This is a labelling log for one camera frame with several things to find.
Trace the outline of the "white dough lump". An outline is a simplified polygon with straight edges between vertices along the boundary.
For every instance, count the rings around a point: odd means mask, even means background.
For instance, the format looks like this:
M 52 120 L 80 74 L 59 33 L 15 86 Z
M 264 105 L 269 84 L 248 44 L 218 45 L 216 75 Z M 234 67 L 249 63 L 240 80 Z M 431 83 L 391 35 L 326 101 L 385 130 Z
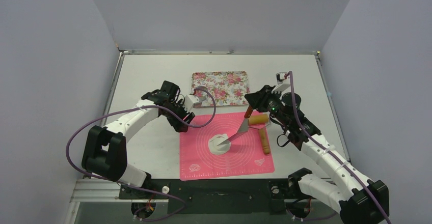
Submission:
M 208 148 L 213 155 L 222 155 L 229 151 L 231 141 L 227 134 L 217 134 L 208 140 Z

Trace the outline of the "pink silicone baking mat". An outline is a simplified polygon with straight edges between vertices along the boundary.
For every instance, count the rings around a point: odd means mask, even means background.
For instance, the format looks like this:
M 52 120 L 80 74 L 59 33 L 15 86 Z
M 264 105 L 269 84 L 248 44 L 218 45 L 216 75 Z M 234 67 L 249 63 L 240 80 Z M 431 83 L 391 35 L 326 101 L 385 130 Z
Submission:
M 244 120 L 243 113 L 196 116 L 193 124 L 211 123 L 202 128 L 189 128 L 180 134 L 180 180 L 201 180 L 221 177 L 267 174 L 275 171 L 271 154 L 264 155 L 256 129 L 231 143 L 229 151 L 213 155 L 208 140 L 217 134 L 232 136 Z

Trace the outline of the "wooden rolling pin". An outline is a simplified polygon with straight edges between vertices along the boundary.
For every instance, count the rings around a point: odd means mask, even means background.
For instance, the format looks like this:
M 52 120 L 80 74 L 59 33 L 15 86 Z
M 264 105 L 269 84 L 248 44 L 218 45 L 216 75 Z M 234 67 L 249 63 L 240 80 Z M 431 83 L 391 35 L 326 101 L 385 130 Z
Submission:
M 267 114 L 252 115 L 248 119 L 249 128 L 256 129 L 260 137 L 261 147 L 264 155 L 271 152 L 266 128 L 270 125 L 269 116 Z

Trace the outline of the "round metal dough cutter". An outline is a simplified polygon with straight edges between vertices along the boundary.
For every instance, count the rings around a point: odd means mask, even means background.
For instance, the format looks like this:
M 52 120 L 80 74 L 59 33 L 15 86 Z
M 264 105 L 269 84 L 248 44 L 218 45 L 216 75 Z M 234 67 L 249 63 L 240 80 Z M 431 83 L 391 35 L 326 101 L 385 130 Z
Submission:
M 198 86 L 194 88 L 194 95 L 198 97 L 199 101 L 205 101 L 208 98 L 208 89 L 205 86 Z

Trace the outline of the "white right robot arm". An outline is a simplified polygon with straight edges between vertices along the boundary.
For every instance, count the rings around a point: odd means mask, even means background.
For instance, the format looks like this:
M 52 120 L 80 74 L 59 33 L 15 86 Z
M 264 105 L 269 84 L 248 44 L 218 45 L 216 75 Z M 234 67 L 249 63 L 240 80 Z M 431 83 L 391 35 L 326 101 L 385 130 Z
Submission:
M 390 223 L 389 189 L 360 173 L 335 150 L 322 132 L 300 110 L 301 98 L 294 91 L 285 94 L 265 85 L 245 95 L 249 111 L 268 113 L 288 134 L 287 143 L 319 166 L 327 182 L 302 168 L 288 176 L 287 190 L 299 199 L 315 198 L 339 214 L 343 223 Z

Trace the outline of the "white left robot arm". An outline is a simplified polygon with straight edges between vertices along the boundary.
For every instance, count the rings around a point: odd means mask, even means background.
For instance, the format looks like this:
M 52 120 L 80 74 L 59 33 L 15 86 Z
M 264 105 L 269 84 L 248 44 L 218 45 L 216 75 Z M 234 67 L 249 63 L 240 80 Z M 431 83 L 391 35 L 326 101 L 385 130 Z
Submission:
M 178 97 L 179 86 L 164 81 L 160 89 L 144 94 L 133 111 L 103 127 L 93 126 L 88 132 L 82 167 L 110 181 L 131 185 L 138 198 L 149 197 L 151 175 L 128 163 L 127 142 L 160 116 L 165 116 L 176 132 L 187 132 L 187 125 L 195 117 L 191 109 L 200 99 L 195 95 Z

